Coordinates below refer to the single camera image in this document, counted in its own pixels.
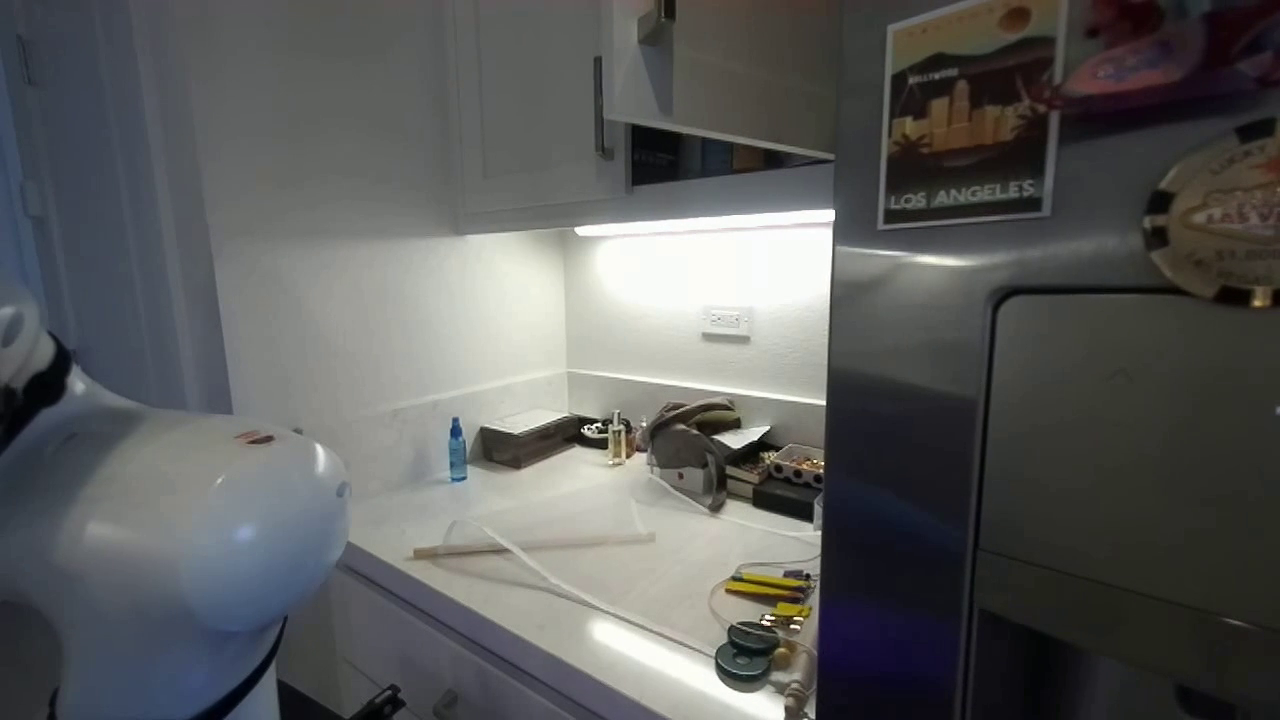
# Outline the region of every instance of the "cabinet door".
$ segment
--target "cabinet door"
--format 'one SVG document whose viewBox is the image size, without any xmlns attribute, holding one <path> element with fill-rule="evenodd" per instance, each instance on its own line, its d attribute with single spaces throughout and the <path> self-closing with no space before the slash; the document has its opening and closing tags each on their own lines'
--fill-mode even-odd
<svg viewBox="0 0 1280 720">
<path fill-rule="evenodd" d="M 602 0 L 447 0 L 458 202 L 500 213 L 626 192 L 626 131 L 606 127 Z"/>
<path fill-rule="evenodd" d="M 837 0 L 609 0 L 609 115 L 837 153 Z"/>
<path fill-rule="evenodd" d="M 471 651 L 464 638 L 415 614 L 379 588 L 335 573 L 335 649 L 349 676 L 364 676 L 349 689 L 364 690 L 399 685 L 412 715 L 447 720 L 569 720 L 572 713 L 517 681 L 500 659 Z"/>
</svg>

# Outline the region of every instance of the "under-cabinet light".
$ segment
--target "under-cabinet light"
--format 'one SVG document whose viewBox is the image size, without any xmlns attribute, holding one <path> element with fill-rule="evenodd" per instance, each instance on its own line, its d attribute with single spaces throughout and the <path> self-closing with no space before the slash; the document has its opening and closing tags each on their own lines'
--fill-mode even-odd
<svg viewBox="0 0 1280 720">
<path fill-rule="evenodd" d="M 681 216 L 681 220 L 635 220 L 635 225 L 582 225 L 578 235 L 678 235 L 678 231 L 745 231 L 745 229 L 812 229 L 833 225 L 833 207 L 805 213 L 752 213 L 752 216 Z"/>
</svg>

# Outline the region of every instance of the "soap dispenser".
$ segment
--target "soap dispenser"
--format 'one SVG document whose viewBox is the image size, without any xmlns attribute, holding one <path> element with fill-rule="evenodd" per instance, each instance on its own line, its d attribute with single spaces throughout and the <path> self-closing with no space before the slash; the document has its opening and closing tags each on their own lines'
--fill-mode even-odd
<svg viewBox="0 0 1280 720">
<path fill-rule="evenodd" d="M 470 478 L 470 436 L 464 436 L 464 420 L 447 420 L 447 478 L 459 482 Z"/>
</svg>

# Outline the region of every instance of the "white countertop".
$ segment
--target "white countertop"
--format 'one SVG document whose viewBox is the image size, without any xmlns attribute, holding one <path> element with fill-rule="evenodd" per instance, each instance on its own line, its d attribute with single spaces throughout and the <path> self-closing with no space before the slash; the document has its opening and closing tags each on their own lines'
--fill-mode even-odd
<svg viewBox="0 0 1280 720">
<path fill-rule="evenodd" d="M 409 560 L 426 545 L 493 537 L 528 554 Z M 645 454 L 609 469 L 606 451 L 572 446 L 526 473 L 471 469 L 470 482 L 355 497 L 344 568 L 602 715 L 782 720 L 773 689 L 715 681 L 726 625 L 761 602 L 714 588 L 757 560 L 816 573 L 816 550 L 812 523 L 739 498 L 709 514 L 652 482 Z"/>
</svg>

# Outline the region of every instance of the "stainless steel refrigerator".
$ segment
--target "stainless steel refrigerator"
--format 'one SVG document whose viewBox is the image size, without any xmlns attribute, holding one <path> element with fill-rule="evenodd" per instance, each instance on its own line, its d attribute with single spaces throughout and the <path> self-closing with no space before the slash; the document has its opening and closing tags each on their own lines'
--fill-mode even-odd
<svg viewBox="0 0 1280 720">
<path fill-rule="evenodd" d="M 1050 216 L 885 231 L 885 31 L 931 6 L 846 6 L 822 715 L 1273 720 L 1280 313 L 1172 288 L 1146 216 L 1275 97 L 1066 120 Z"/>
</svg>

